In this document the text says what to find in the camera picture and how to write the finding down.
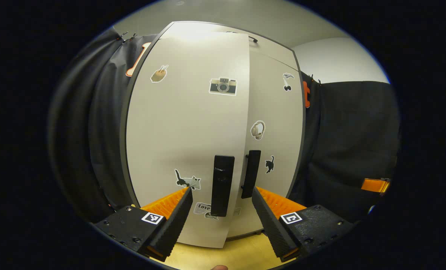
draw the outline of orange bracket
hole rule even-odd
[[[308,100],[308,94],[310,94],[310,89],[308,88],[308,84],[305,81],[303,81],[303,88],[305,89],[305,106],[309,108],[310,101]]]
[[[386,192],[389,187],[389,182],[380,180],[380,179],[369,179],[365,178],[363,185],[361,186],[362,190],[379,192],[381,195]]]
[[[138,64],[139,60],[140,60],[141,57],[143,56],[143,54],[144,54],[144,52],[146,51],[146,49],[149,47],[149,44],[151,44],[151,42],[146,42],[146,43],[143,44],[143,51],[142,51],[141,54],[139,55],[138,60],[136,60],[136,62],[134,63],[134,66],[133,66],[132,68],[128,69],[128,71],[126,72],[126,75],[127,75],[128,77],[131,77],[131,76],[132,76],[132,74],[133,74],[133,72],[134,72],[134,69],[136,68],[136,65]]]

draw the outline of black handle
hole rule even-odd
[[[215,156],[213,188],[211,190],[211,216],[226,217],[233,180],[234,157]]]
[[[233,32],[233,31],[226,31],[226,33],[236,33],[236,32]],[[252,37],[252,36],[248,36],[248,37],[249,37],[249,38],[252,38],[254,43],[257,43],[257,42],[258,42],[258,40],[257,40],[256,38],[254,38],[254,37]]]
[[[241,193],[241,198],[250,198],[252,195],[252,190],[254,184],[256,183],[256,177],[258,176],[259,159],[261,157],[260,150],[250,150],[250,153],[246,155],[248,158],[248,165],[246,166],[246,176],[245,183],[241,188],[243,192]]]

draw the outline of black cat sticker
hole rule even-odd
[[[180,173],[177,169],[174,170],[176,172],[176,184],[178,186],[182,186],[184,188],[191,188],[192,190],[201,190],[201,178],[196,178],[196,176],[192,176],[191,178],[181,178]]]
[[[206,212],[206,213],[204,214],[204,217],[206,217],[207,219],[216,219],[216,220],[219,220],[218,217],[212,216],[212,215],[211,215],[211,212]]]
[[[266,164],[264,166],[268,168],[266,174],[273,171],[273,169],[275,168],[275,156],[271,156],[271,160],[266,160]]]

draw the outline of cabinet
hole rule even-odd
[[[227,237],[263,228],[251,198],[241,198],[250,150],[261,151],[257,186],[287,196],[294,183],[305,119],[296,58],[267,38],[207,22],[172,22],[153,42],[122,113],[128,190],[142,207],[191,186],[178,241],[222,248]],[[234,157],[227,213],[218,217],[207,211],[215,155]]]

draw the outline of black curtain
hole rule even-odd
[[[105,196],[115,210],[132,204],[125,184],[120,159],[120,120],[122,98],[127,94],[133,67],[156,34],[137,36],[123,43],[103,67],[95,85],[89,111],[89,148],[91,162]]]
[[[77,213],[99,222],[130,204],[119,154],[120,100],[142,44],[156,35],[124,41],[112,27],[93,39],[66,67],[48,121],[51,164]]]
[[[379,193],[361,190],[365,178],[391,178],[399,148],[396,95],[384,82],[319,84],[310,88],[298,183],[290,195],[321,204],[350,222],[361,220]]]

